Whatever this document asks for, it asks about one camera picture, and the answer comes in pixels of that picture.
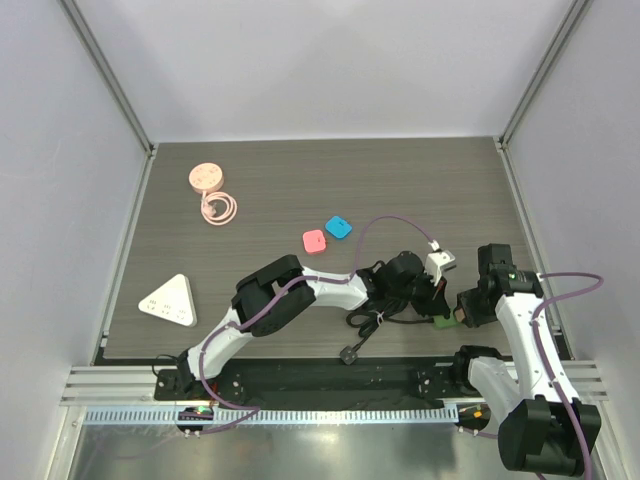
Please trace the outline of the green power strip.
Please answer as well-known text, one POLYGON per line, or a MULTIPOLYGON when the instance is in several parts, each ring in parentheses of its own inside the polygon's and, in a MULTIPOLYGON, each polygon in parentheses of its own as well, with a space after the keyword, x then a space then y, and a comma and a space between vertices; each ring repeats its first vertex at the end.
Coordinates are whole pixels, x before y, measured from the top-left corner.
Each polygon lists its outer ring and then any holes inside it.
POLYGON ((450 315, 449 317, 436 315, 433 317, 433 325, 435 329, 443 330, 455 328, 459 325, 459 322, 454 315, 450 315))

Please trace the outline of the blue plug adapter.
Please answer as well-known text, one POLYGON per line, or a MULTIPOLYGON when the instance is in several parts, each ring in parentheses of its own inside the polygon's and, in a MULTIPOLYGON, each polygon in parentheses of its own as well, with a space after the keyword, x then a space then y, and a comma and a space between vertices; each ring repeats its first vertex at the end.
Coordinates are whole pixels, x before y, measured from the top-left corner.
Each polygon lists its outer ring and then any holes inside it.
POLYGON ((334 238, 343 240, 352 232, 353 227, 344 218, 333 216, 326 222, 325 230, 334 238))

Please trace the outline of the pink red plug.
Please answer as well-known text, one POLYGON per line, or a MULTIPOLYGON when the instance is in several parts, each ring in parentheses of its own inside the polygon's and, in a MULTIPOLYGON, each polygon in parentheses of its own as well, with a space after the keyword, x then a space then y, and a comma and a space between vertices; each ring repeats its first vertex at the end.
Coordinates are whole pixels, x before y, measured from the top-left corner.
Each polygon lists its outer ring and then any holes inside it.
POLYGON ((323 253, 327 248, 327 240, 324 232, 319 229, 308 230, 302 234, 304 251, 309 255, 323 253))

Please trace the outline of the pink round power socket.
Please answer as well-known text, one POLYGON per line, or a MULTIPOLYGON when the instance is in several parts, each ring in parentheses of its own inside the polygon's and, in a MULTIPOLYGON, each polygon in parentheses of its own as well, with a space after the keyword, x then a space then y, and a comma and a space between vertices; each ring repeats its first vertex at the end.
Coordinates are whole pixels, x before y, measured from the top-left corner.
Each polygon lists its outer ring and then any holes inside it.
POLYGON ((224 180, 220 166, 211 162, 196 165, 188 175, 191 188, 198 194, 219 191, 224 185, 224 180))

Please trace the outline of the white triangular power socket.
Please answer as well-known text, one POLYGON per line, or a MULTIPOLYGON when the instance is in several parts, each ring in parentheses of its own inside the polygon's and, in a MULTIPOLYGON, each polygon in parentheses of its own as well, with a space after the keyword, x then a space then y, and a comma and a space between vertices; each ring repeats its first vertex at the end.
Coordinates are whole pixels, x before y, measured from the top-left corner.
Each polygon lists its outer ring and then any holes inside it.
POLYGON ((176 274, 138 303, 141 313, 182 327, 194 327, 197 315, 189 279, 176 274))

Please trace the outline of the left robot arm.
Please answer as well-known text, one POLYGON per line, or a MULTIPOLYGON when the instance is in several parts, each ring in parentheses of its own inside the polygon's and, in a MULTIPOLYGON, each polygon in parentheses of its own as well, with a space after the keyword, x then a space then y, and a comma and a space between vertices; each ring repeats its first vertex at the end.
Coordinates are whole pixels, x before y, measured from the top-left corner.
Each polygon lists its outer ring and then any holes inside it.
POLYGON ((212 380, 250 340, 277 333, 310 307, 339 308, 362 342, 397 314, 412 308, 418 323, 449 318, 445 272, 455 257, 436 249, 425 258, 403 251, 388 262, 349 274, 319 272, 286 255, 241 280, 223 319, 210 334, 176 360, 177 387, 198 400, 212 380))

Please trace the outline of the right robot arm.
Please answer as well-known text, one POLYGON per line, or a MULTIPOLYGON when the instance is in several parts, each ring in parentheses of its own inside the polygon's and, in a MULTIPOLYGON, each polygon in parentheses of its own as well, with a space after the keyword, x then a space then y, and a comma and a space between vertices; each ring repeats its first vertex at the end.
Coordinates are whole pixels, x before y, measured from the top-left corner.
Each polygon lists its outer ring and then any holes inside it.
POLYGON ((543 296, 545 275, 519 269, 506 244, 479 247, 478 272, 476 287, 458 294, 455 316, 470 327, 499 322, 516 373, 496 349, 465 345, 450 370, 453 388, 483 397, 506 469, 591 478, 601 417, 581 400, 556 351, 545 316, 556 300, 543 296))

